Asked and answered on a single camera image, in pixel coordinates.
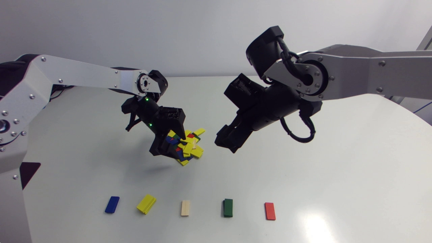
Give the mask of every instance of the white wall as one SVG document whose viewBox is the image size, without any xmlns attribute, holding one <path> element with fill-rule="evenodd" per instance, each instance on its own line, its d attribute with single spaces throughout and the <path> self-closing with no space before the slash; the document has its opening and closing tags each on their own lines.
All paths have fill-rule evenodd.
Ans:
<svg viewBox="0 0 432 243">
<path fill-rule="evenodd" d="M 166 76 L 254 74 L 250 42 L 279 25 L 293 51 L 415 50 L 429 0 L 1 0 L 0 62 L 51 54 Z"/>
</svg>

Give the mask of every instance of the white table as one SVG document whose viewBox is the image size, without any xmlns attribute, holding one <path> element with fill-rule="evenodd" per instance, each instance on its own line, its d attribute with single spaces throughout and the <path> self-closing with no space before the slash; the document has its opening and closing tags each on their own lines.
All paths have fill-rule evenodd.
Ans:
<svg viewBox="0 0 432 243">
<path fill-rule="evenodd" d="M 168 79 L 159 105 L 183 108 L 185 129 L 206 129 L 204 155 L 185 167 L 148 152 L 154 136 L 144 124 L 125 131 L 128 95 L 75 87 L 48 104 L 25 157 L 42 163 L 24 190 L 33 242 L 430 242 L 430 125 L 363 95 L 325 101 L 311 143 L 276 122 L 232 154 L 214 140 L 237 110 L 223 95 L 233 78 Z M 287 123 L 308 135 L 297 113 Z M 145 194 L 157 198 L 148 215 L 136 209 Z M 111 196 L 120 201 L 106 214 Z M 225 198 L 233 218 L 221 216 Z M 185 199 L 191 214 L 180 217 Z M 265 202 L 276 221 L 265 219 Z"/>
</svg>

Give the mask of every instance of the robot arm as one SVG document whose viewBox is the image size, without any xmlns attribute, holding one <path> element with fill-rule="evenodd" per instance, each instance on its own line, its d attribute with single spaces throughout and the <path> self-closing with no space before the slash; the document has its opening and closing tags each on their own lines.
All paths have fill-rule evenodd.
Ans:
<svg viewBox="0 0 432 243">
<path fill-rule="evenodd" d="M 310 119 L 322 100 L 365 93 L 432 99 L 432 51 L 380 52 L 366 47 L 333 45 L 295 54 L 283 42 L 278 26 L 266 30 L 247 48 L 246 56 L 269 87 L 240 74 L 225 91 L 238 107 L 230 125 L 218 132 L 215 143 L 233 153 L 253 131 L 280 120 L 288 135 L 310 142 L 315 128 Z M 311 135 L 292 134 L 284 117 L 300 110 Z"/>
</svg>

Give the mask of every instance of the wooden block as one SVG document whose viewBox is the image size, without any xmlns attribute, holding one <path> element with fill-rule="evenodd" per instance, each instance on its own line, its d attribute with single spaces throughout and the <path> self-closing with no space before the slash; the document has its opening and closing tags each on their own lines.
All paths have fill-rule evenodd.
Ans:
<svg viewBox="0 0 432 243">
<path fill-rule="evenodd" d="M 183 200 L 181 201 L 181 216 L 189 216 L 189 208 L 190 208 L 191 202 L 189 200 Z"/>
<path fill-rule="evenodd" d="M 197 136 L 199 136 L 199 135 L 203 134 L 205 131 L 206 130 L 204 130 L 204 128 L 200 128 L 200 129 L 194 131 L 194 134 L 196 134 Z"/>
<path fill-rule="evenodd" d="M 266 217 L 267 220 L 276 220 L 276 215 L 274 213 L 274 204 L 272 202 L 264 203 L 266 207 Z"/>
<path fill-rule="evenodd" d="M 197 139 L 197 138 L 186 137 L 186 139 L 180 139 L 180 141 L 191 144 L 194 141 L 194 139 Z"/>
<path fill-rule="evenodd" d="M 175 132 L 172 131 L 172 130 L 169 130 L 168 136 L 169 137 L 174 137 L 175 136 Z"/>
<path fill-rule="evenodd" d="M 115 209 L 117 208 L 118 200 L 120 200 L 120 197 L 112 196 L 108 201 L 108 205 L 105 209 L 105 213 L 113 214 L 115 212 Z"/>
<path fill-rule="evenodd" d="M 191 151 L 193 147 L 194 147 L 193 144 L 187 144 L 183 149 L 183 156 L 184 157 L 191 156 Z"/>
<path fill-rule="evenodd" d="M 223 200 L 223 216 L 232 217 L 232 199 Z"/>
<path fill-rule="evenodd" d="M 191 155 L 196 158 L 201 158 L 203 155 L 204 149 L 202 149 L 198 144 L 196 144 L 196 148 L 191 150 Z"/>
<path fill-rule="evenodd" d="M 179 143 L 177 146 L 178 146 L 179 148 L 181 148 L 181 149 L 184 149 L 184 147 L 186 147 L 186 145 L 184 145 L 184 144 L 182 144 L 182 143 Z"/>
<path fill-rule="evenodd" d="M 147 194 L 141 202 L 138 204 L 137 209 L 140 210 L 143 214 L 147 214 L 152 208 L 153 204 L 155 204 L 156 198 Z"/>
<path fill-rule="evenodd" d="M 178 161 L 181 165 L 183 165 L 183 166 L 185 166 L 185 165 L 187 165 L 187 163 L 189 163 L 189 160 L 183 160 L 183 161 L 181 161 L 181 160 L 176 160 L 176 161 Z"/>
</svg>

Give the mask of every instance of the green block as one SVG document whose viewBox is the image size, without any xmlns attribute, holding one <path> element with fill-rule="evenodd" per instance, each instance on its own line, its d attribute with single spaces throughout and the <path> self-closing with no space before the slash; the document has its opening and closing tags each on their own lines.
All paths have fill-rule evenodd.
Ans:
<svg viewBox="0 0 432 243">
<path fill-rule="evenodd" d="M 198 137 L 195 133 L 192 133 L 196 138 L 198 138 L 198 141 L 201 140 L 200 137 Z"/>
<path fill-rule="evenodd" d="M 232 199 L 223 200 L 223 216 L 232 217 Z"/>
</svg>

